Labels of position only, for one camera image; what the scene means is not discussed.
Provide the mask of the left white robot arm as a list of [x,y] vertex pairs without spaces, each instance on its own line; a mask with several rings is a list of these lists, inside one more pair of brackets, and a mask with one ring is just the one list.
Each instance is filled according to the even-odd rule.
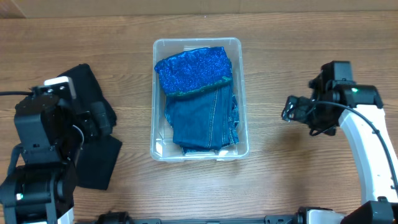
[[38,88],[16,105],[20,143],[1,184],[6,223],[70,223],[76,187],[106,190],[121,148],[100,91]]

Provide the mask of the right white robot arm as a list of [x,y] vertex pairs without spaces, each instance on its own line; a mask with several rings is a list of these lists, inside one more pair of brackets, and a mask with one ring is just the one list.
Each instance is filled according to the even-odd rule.
[[386,127],[384,104],[374,85],[359,85],[349,61],[322,65],[308,83],[311,97],[290,95],[281,117],[306,124],[311,136],[342,129],[361,185],[361,206],[348,215],[301,207],[292,223],[397,223],[397,156]]

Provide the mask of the square black cloth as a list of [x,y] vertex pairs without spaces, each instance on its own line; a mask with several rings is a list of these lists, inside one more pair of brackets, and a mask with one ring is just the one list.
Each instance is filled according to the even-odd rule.
[[122,145],[111,135],[85,143],[76,165],[77,186],[106,190]]

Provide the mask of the blue denim jeans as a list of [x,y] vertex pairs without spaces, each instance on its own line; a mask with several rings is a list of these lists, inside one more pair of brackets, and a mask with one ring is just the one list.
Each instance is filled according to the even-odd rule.
[[165,118],[173,143],[189,152],[220,151],[239,143],[239,108],[233,84],[194,95],[167,97]]

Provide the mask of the sparkly blue cloth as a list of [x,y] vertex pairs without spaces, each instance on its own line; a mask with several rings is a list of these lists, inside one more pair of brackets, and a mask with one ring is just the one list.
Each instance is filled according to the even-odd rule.
[[183,51],[156,63],[154,71],[166,96],[181,97],[229,84],[232,63],[224,47]]

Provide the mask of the clear plastic storage bin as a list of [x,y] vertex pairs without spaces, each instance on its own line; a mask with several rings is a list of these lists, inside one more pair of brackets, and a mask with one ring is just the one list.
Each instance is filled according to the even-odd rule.
[[157,161],[183,162],[191,160],[233,161],[245,158],[250,151],[246,122],[246,92],[241,42],[235,37],[158,39],[153,44],[153,64],[180,52],[204,47],[223,47],[232,64],[233,93],[238,104],[239,142],[220,151],[189,152],[174,144],[173,129],[165,118],[167,98],[161,88],[159,75],[152,76],[152,120],[150,131],[150,155]]

